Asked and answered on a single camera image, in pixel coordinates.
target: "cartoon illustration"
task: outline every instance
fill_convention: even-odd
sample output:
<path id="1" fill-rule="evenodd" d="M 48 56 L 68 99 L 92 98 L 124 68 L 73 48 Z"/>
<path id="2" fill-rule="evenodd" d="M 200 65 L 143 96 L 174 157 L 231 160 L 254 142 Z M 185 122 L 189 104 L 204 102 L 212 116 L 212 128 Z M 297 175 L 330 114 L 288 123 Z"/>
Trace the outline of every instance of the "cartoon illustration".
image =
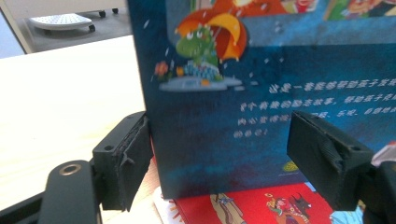
<path id="1" fill-rule="evenodd" d="M 325 19 L 353 20 L 396 15 L 396 1 L 392 0 L 332 0 Z"/>
<path id="2" fill-rule="evenodd" d="M 213 208 L 215 209 L 221 223 L 246 224 L 246 221 L 242 219 L 242 211 L 235 204 L 233 199 L 227 197 L 227 195 L 223 193 L 211 194 L 210 202 L 212 202 Z"/>
<path id="3" fill-rule="evenodd" d="M 194 0 L 195 8 L 212 7 L 237 17 L 273 16 L 305 13 L 315 10 L 315 0 Z"/>
<path id="4" fill-rule="evenodd" d="M 276 223 L 278 224 L 307 224 L 309 222 L 309 215 L 306 209 L 311 207 L 301 194 L 300 198 L 296 199 L 294 196 L 286 198 L 274 197 L 270 193 L 265 194 L 270 198 L 267 202 L 267 207 L 275 214 Z"/>
<path id="5" fill-rule="evenodd" d="M 219 64 L 239 61 L 247 45 L 243 23 L 228 13 L 203 9 L 191 13 L 177 27 L 177 54 L 190 59 L 177 67 L 177 77 L 160 85 L 163 91 L 223 91 L 242 82 L 224 77 Z"/>

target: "cartoon figure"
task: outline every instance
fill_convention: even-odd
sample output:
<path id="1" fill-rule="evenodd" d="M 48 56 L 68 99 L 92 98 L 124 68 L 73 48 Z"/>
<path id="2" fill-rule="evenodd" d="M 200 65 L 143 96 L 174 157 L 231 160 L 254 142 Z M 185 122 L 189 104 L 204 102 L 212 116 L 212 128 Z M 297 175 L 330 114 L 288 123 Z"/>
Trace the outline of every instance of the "cartoon figure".
<path id="1" fill-rule="evenodd" d="M 213 208 L 218 214 L 219 220 L 223 224 L 246 224 L 245 220 L 242 219 L 243 213 L 239 207 L 235 204 L 233 199 L 227 197 L 227 195 L 211 194 L 210 202 L 212 202 Z"/>
<path id="2" fill-rule="evenodd" d="M 294 197 L 287 200 L 285 198 L 274 198 L 274 196 L 269 193 L 265 194 L 265 196 L 271 198 L 271 200 L 267 202 L 267 207 L 276 215 L 276 222 L 278 224 L 310 223 L 308 217 L 304 215 L 306 214 L 304 206 L 300 206 L 299 208 Z"/>
<path id="3" fill-rule="evenodd" d="M 177 53 L 192 58 L 192 62 L 183 67 L 183 74 L 202 77 L 208 80 L 222 80 L 218 68 L 218 54 L 215 49 L 213 31 L 208 26 L 200 26 L 177 42 Z"/>
<path id="4" fill-rule="evenodd" d="M 219 72 L 224 60 L 239 61 L 247 44 L 245 26 L 235 16 L 212 9 L 198 10 L 184 18 L 175 33 L 181 37 L 177 53 L 190 60 L 176 68 L 177 77 L 163 75 L 168 81 L 160 85 L 160 90 L 224 91 L 242 84 Z"/>
<path id="5" fill-rule="evenodd" d="M 177 42 L 177 53 L 192 58 L 184 72 L 204 77 L 206 72 L 210 72 L 211 80 L 221 79 L 219 62 L 227 59 L 238 61 L 247 44 L 243 23 L 233 15 L 213 9 L 191 13 L 180 23 L 176 33 L 181 36 Z"/>

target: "floor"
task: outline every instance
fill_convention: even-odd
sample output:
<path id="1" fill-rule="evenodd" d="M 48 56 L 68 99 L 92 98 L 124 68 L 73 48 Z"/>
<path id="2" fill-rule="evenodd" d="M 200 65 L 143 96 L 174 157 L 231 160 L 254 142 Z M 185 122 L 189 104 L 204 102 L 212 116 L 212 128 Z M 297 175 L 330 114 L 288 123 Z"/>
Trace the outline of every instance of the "floor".
<path id="1" fill-rule="evenodd" d="M 119 12 L 113 13 L 112 9 L 105 10 L 106 16 L 101 17 L 99 12 L 78 13 L 89 18 L 95 26 L 95 32 L 90 32 L 88 27 L 68 31 L 51 31 L 46 34 L 42 29 L 36 28 L 29 20 L 18 21 L 25 24 L 29 30 L 30 38 L 35 52 L 60 49 L 95 41 L 116 38 L 132 34 L 128 8 L 119 8 Z M 17 38 L 7 25 L 3 15 L 0 16 L 0 58 L 23 55 Z"/>
<path id="2" fill-rule="evenodd" d="M 24 54 L 0 9 L 0 59 Z"/>

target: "table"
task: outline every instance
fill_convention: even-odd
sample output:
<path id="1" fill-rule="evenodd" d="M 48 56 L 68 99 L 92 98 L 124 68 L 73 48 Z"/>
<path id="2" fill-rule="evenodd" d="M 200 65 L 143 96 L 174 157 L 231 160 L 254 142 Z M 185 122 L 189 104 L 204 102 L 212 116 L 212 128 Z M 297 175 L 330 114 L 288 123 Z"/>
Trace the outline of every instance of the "table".
<path id="1" fill-rule="evenodd" d="M 127 115 L 145 110 L 132 37 L 0 60 L 0 210 L 45 189 L 57 165 L 88 161 Z M 131 213 L 105 223 L 161 223 L 151 164 Z"/>

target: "wooden surface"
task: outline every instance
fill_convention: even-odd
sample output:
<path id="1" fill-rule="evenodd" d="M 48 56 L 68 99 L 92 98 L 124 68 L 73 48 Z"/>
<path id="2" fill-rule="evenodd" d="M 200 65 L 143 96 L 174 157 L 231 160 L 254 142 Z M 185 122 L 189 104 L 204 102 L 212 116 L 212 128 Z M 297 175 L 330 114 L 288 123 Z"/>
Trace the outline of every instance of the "wooden surface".
<path id="1" fill-rule="evenodd" d="M 0 210 L 45 189 L 50 170 L 88 161 L 124 117 L 145 110 L 131 36 L 0 60 Z M 131 213 L 105 223 L 161 223 L 151 164 Z"/>

